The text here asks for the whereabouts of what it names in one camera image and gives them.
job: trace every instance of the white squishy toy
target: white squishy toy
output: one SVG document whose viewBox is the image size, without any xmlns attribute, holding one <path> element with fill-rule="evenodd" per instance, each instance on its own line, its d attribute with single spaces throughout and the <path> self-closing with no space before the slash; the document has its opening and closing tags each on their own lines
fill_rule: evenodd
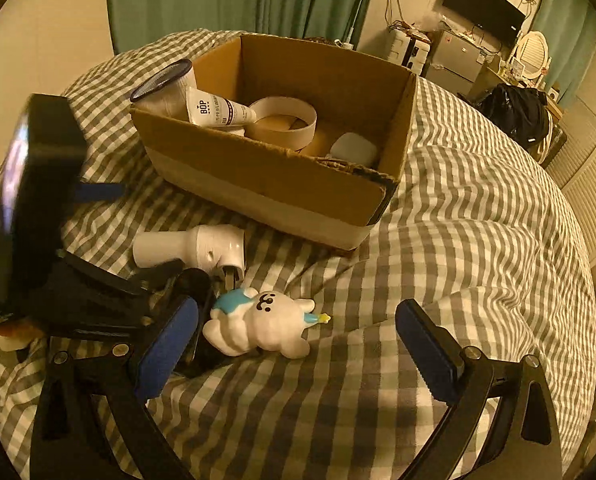
<svg viewBox="0 0 596 480">
<path fill-rule="evenodd" d="M 327 314 L 310 314 L 315 306 L 313 300 L 292 300 L 274 290 L 236 288 L 217 299 L 203 334 L 228 356 L 260 347 L 300 359 L 311 348 L 302 338 L 303 330 L 331 319 Z"/>
</svg>

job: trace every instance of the metal screw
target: metal screw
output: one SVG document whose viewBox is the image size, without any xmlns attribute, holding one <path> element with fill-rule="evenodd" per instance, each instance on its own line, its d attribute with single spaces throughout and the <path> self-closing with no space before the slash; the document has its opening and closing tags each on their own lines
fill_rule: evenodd
<svg viewBox="0 0 596 480">
<path fill-rule="evenodd" d="M 119 345 L 114 346 L 111 352 L 113 352 L 113 355 L 116 357 L 123 357 L 129 353 L 129 345 L 126 343 L 120 343 Z"/>
<path fill-rule="evenodd" d="M 479 349 L 477 349 L 475 346 L 467 346 L 464 349 L 464 354 L 469 359 L 473 359 L 474 361 L 477 361 L 478 359 L 480 359 L 482 357 L 482 352 Z"/>
<path fill-rule="evenodd" d="M 524 361 L 531 367 L 537 368 L 540 366 L 540 361 L 535 355 L 527 355 L 524 357 Z"/>
<path fill-rule="evenodd" d="M 63 365 L 68 359 L 68 354 L 65 351 L 58 352 L 53 356 L 53 362 L 57 365 Z"/>
</svg>

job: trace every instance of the television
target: television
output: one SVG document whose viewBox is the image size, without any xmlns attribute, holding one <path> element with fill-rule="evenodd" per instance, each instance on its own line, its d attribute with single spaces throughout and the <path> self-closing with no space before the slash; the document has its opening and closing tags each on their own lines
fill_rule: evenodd
<svg viewBox="0 0 596 480">
<path fill-rule="evenodd" d="M 444 0 L 443 6 L 507 46 L 514 45 L 525 19 L 524 14 L 507 0 Z"/>
</svg>

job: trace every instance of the checkered bedsheet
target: checkered bedsheet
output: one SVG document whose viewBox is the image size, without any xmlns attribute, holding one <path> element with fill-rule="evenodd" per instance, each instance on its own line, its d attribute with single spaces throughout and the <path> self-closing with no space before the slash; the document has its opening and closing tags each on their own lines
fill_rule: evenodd
<svg viewBox="0 0 596 480">
<path fill-rule="evenodd" d="M 172 34 L 65 92 L 89 143 L 84 178 L 127 189 L 78 209 L 64 228 L 69 251 L 129 276 L 137 232 L 230 223 L 247 232 L 245 285 L 313 298 L 316 313 L 332 316 L 305 332 L 304 360 L 267 353 L 195 380 L 172 376 L 148 408 L 175 453 L 199 479 L 398 478 L 445 410 L 396 336 L 396 305 L 414 298 L 462 345 L 502 360 L 539 356 L 567 466 L 592 403 L 594 293 L 580 228 L 552 180 L 478 112 L 420 79 L 401 184 L 351 257 L 182 192 L 149 162 L 129 91 L 235 34 Z M 99 351 L 66 340 L 56 348 Z M 0 363 L 0 437 L 23 478 L 46 354 L 37 341 L 23 364 Z M 135 474 L 107 405 L 99 412 L 118 462 Z M 457 471 L 473 463 L 493 412 L 491 401 Z"/>
</svg>

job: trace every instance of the white tape ring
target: white tape ring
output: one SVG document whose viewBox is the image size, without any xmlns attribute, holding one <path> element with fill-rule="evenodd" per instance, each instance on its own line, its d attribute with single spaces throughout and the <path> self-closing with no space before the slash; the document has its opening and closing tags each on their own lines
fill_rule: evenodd
<svg viewBox="0 0 596 480">
<path fill-rule="evenodd" d="M 253 103 L 250 108 L 255 112 L 257 120 L 274 115 L 287 115 L 303 120 L 307 126 L 296 130 L 270 130 L 252 124 L 247 127 L 247 136 L 269 144 L 301 150 L 313 140 L 318 115 L 313 106 L 293 97 L 265 97 Z"/>
</svg>

